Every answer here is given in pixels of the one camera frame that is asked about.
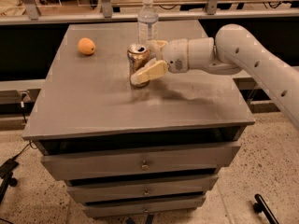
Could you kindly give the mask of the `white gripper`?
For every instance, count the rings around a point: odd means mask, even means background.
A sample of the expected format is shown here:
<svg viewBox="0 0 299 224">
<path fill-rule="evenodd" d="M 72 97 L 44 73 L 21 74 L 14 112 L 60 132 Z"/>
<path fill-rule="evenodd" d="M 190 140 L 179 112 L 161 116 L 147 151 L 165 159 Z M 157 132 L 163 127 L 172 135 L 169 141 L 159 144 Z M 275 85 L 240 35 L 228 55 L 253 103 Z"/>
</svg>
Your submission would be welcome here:
<svg viewBox="0 0 299 224">
<path fill-rule="evenodd" d="M 140 85 L 163 77 L 168 68 L 171 73 L 186 73 L 189 70 L 208 72 L 215 61 L 214 39 L 211 37 L 188 40 L 148 40 L 146 47 L 150 57 L 144 67 L 130 77 L 133 85 Z"/>
</svg>

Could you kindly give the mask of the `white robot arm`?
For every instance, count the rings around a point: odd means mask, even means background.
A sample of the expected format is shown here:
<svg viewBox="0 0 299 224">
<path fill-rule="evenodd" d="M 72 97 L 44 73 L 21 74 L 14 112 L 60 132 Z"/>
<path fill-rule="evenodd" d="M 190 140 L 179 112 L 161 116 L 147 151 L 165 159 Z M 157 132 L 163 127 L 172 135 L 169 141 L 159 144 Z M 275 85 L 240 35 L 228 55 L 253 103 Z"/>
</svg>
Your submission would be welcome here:
<svg viewBox="0 0 299 224">
<path fill-rule="evenodd" d="M 202 70 L 213 75 L 234 75 L 244 70 L 299 128 L 299 71 L 268 51 L 246 28 L 227 24 L 215 37 L 151 40 L 147 46 L 152 58 L 130 75 L 133 85 L 168 72 Z"/>
</svg>

